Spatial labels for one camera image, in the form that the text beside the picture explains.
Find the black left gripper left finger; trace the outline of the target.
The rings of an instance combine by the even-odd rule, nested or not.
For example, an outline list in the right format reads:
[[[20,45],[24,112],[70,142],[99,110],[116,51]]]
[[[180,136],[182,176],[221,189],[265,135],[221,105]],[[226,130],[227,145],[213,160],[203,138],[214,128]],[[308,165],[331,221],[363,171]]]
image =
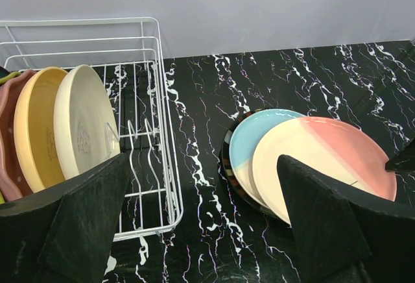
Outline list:
[[[101,282],[130,180],[125,153],[1,205],[2,282]]]

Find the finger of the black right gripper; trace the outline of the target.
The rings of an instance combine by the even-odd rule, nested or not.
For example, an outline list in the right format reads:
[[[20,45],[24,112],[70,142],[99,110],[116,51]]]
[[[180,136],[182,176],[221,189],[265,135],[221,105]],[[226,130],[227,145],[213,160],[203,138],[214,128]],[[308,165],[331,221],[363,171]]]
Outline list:
[[[410,173],[415,171],[415,140],[385,164],[386,171]]]

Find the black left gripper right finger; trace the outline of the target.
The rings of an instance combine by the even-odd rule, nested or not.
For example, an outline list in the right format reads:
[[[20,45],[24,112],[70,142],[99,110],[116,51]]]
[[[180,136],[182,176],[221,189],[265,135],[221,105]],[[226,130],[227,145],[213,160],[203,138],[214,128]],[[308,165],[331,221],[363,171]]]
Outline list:
[[[279,182],[302,282],[413,282],[414,207],[281,155]]]

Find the cream pink plate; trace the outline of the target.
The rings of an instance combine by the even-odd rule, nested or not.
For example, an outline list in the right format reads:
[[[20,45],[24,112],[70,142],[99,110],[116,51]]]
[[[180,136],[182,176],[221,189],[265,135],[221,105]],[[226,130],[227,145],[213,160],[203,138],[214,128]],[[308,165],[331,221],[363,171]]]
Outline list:
[[[269,130],[257,144],[252,160],[262,200],[286,223],[290,219],[277,172],[277,161],[283,154],[354,188],[390,201],[396,199],[396,175],[386,171],[388,156],[371,137],[336,119],[298,117]]]

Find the pink polka dot plate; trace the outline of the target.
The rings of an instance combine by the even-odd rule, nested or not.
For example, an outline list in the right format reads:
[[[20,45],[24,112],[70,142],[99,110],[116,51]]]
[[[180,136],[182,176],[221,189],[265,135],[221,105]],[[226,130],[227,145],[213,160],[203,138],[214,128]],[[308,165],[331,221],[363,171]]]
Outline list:
[[[1,193],[6,201],[32,194],[16,154],[14,114],[24,85],[35,74],[34,70],[26,70],[1,86]]]

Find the beige bear print plate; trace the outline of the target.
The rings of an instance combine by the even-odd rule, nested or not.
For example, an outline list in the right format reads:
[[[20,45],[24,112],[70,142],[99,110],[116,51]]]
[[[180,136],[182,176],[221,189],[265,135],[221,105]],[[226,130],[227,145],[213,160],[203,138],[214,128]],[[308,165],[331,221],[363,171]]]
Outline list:
[[[72,69],[59,86],[54,103],[54,139],[66,180],[121,152],[107,91],[88,65]]]

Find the yellow cream plate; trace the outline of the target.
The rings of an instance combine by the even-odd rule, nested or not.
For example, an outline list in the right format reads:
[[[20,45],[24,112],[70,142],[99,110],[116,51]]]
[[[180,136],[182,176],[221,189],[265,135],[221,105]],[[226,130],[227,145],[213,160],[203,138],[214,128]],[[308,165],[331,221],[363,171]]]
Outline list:
[[[47,67],[24,85],[14,114],[14,143],[18,162],[36,193],[65,180],[54,139],[54,103],[67,71]]]

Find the green polka dot plate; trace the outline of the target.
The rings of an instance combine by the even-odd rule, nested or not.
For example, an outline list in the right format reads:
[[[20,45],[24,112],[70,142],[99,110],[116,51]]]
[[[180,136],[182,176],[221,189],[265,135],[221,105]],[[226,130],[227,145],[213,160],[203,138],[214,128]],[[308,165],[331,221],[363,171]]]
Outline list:
[[[18,75],[20,75],[20,72],[15,71],[1,78],[1,115],[4,113],[4,109],[8,98],[8,92],[5,92],[5,90],[2,89],[2,85],[5,84],[8,80],[13,79]],[[4,120],[1,119],[1,127],[3,127],[4,125],[3,122]],[[22,194],[19,191],[18,187],[8,176],[8,173],[6,171],[6,157],[7,154],[4,145],[3,132],[1,130],[1,193],[3,194],[3,197],[6,201],[14,201],[22,197]]]

